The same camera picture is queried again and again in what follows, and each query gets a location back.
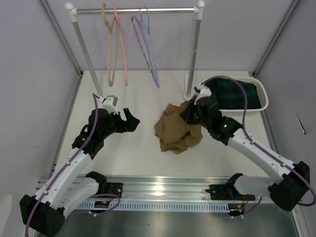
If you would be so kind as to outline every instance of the plaid fabric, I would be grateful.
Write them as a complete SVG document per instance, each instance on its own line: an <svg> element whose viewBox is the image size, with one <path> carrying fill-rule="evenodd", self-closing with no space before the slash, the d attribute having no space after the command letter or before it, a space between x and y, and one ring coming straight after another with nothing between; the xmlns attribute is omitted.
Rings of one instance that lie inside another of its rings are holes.
<svg viewBox="0 0 316 237"><path fill-rule="evenodd" d="M239 81L245 89L248 99L247 109L261 108L257 88L252 83ZM244 108L244 96L240 88L228 79L213 79L205 84L216 96L222 110L242 110Z"/></svg>

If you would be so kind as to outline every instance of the robotic arm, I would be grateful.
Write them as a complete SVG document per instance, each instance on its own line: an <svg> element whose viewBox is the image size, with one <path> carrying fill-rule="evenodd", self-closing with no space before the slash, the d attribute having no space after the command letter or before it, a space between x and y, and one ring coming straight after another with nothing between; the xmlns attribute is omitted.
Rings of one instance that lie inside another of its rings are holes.
<svg viewBox="0 0 316 237"><path fill-rule="evenodd" d="M115 96L99 98L102 108L98 109L97 118L96 110L93 110L88 124L82 128L80 135L72 144L72 149L64 164L55 171L54 175L34 196L24 195L20 201L24 224L27 224L34 206L39 202L31 217L30 227L46 236L55 236L62 228L67 216L78 205L94 194L106 193L106 177L94 171L88 173L83 181L73 189L69 191L68 189L82 169L103 148L104 140L108 136L115 132L133 132L140 123L137 118L133 117L129 109L123 109L126 120L122 120L116 109L117 100ZM85 147L79 151L91 134L95 119L97 121L94 132Z"/></svg>
<svg viewBox="0 0 316 237"><path fill-rule="evenodd" d="M233 175L226 183L227 191L246 195L271 198L280 208L291 211L308 191L308 187L295 174L299 173L310 183L310 169L304 162L295 164L256 141L245 132L242 124L233 118L222 116L218 100L210 88L200 84L195 87L196 95L189 106L180 114L188 124L200 124L215 140L229 146L262 168L269 178L248 177L241 173ZM270 155L281 161L276 162Z"/></svg>

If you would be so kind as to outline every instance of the pink hanger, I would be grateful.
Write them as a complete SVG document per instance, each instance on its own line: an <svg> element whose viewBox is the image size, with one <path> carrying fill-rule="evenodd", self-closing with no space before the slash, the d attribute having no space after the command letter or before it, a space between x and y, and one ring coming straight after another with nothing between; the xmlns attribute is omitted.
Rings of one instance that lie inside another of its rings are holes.
<svg viewBox="0 0 316 237"><path fill-rule="evenodd" d="M125 80L126 80L126 85L128 82L128 73L127 73L127 62L126 62L126 52L125 52L125 45L124 45L124 40L123 40L123 32L122 32L122 27L120 25L120 19L119 19L119 15L117 13L117 6L115 5L115 3L113 3L113 9L114 9L114 14L117 20L117 24L118 24L118 29L119 29L119 36L120 36L120 43L122 45L122 51L123 51L123 58L124 58L124 67L125 67Z"/></svg>

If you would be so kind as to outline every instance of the crumpled brown garment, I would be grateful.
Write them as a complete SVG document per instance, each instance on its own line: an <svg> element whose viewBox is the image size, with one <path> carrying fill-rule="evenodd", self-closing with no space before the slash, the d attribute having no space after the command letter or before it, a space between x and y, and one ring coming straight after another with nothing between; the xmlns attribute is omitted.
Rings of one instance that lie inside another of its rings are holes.
<svg viewBox="0 0 316 237"><path fill-rule="evenodd" d="M155 135L160 138L161 151L172 150L180 154L202 140L201 125L186 124L180 117L188 104L189 102L183 102L180 107L169 104L155 124Z"/></svg>

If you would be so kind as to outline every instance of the metal rod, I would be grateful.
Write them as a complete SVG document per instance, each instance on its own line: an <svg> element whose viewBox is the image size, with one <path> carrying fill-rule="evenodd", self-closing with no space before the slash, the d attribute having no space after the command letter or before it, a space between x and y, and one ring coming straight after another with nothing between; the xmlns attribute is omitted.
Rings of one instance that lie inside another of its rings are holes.
<svg viewBox="0 0 316 237"><path fill-rule="evenodd" d="M192 54L192 60L191 60L191 68L189 72L189 81L188 81L188 87L186 96L191 95L191 89L192 89L192 83L193 83L193 75L194 75L194 68L196 65L196 57L197 57L197 50L198 50L198 37L199 37L199 30L201 27L201 20L196 20L196 28L195 28L195 37L194 37L194 46L193 46L193 54Z"/></svg>
<svg viewBox="0 0 316 237"><path fill-rule="evenodd" d="M71 99L71 105L70 105L70 108L69 108L69 111L68 111L68 114L67 114L67 118L66 118L66 121L65 123L63 124L63 129L62 129L62 133L60 134L60 138L59 138L59 143L58 143L58 146L57 146L57 149L56 149L56 152L54 154L54 160L52 161L51 163L51 166L50 166L50 172L48 174L48 178L50 178L54 172L54 168L58 162L58 158L59 158L59 154L60 154L60 151L61 151L61 148L63 146L63 142L64 142L64 139L65 139L65 136L66 136L66 132L67 132L67 127L68 127L68 124L70 122L70 117L71 117L71 114L73 112L73 109L74 109L74 106L75 106L75 101L76 101L76 98L77 98L77 95L78 95L78 92L79 92L79 88L80 88L80 84L82 82L82 78L80 78L78 80L78 83L76 85L76 91Z"/></svg>
<svg viewBox="0 0 316 237"><path fill-rule="evenodd" d="M70 59L73 67L75 68L75 71L77 72L77 74L81 77L81 70L80 70L80 67L79 67L79 64L74 56L74 53L72 52L69 44L68 44L68 41L66 40L66 37L63 33L63 31L61 30L59 24L58 24L58 21L53 13L53 11L51 10L47 0L38 0L42 9L44 10L52 28L53 28L53 31L55 32L56 36L58 37L62 47L64 48L68 58Z"/></svg>
<svg viewBox="0 0 316 237"><path fill-rule="evenodd" d="M142 13L147 13L146 8L140 9ZM150 13L195 13L197 9L195 7L183 7L183 8L149 8ZM117 9L117 12L120 14L137 14L139 13L138 8L126 8L126 9ZM114 14L113 9L106 9L106 14ZM101 8L96 9L77 9L77 15L100 15L102 14Z"/></svg>
<svg viewBox="0 0 316 237"><path fill-rule="evenodd" d="M297 7L298 7L300 2L301 2L301 0L293 0L289 10L287 11L284 19L282 20L282 22L281 22L280 26L278 27L275 35L273 36L268 48L266 49L264 55L262 56L259 64L257 65L257 67L256 67L256 69L255 69L255 71L253 73L255 78L258 76L258 74L259 74L260 70L262 69L264 63L266 62L267 58L271 54L271 52L274 49L275 45L279 41L284 29L288 25L288 22L292 18L292 15L293 15L294 11L297 9Z"/></svg>
<svg viewBox="0 0 316 237"><path fill-rule="evenodd" d="M92 65L92 62L91 62L88 50L87 50L87 48L85 46L85 43L84 43L81 31L80 31L80 28L79 28L79 25L78 25L78 21L73 22L73 27L74 27L76 35L78 37L78 40L79 40L82 52L84 54L85 61L87 62L87 65L88 65L89 71L91 73L91 77L92 77L93 83L95 85L95 88L97 90L97 93L98 93L98 95L103 96L102 90L101 90L101 87L100 87L100 84L99 84L99 81L98 81L98 78L97 78L97 75L95 74L95 70L93 68L93 65Z"/></svg>

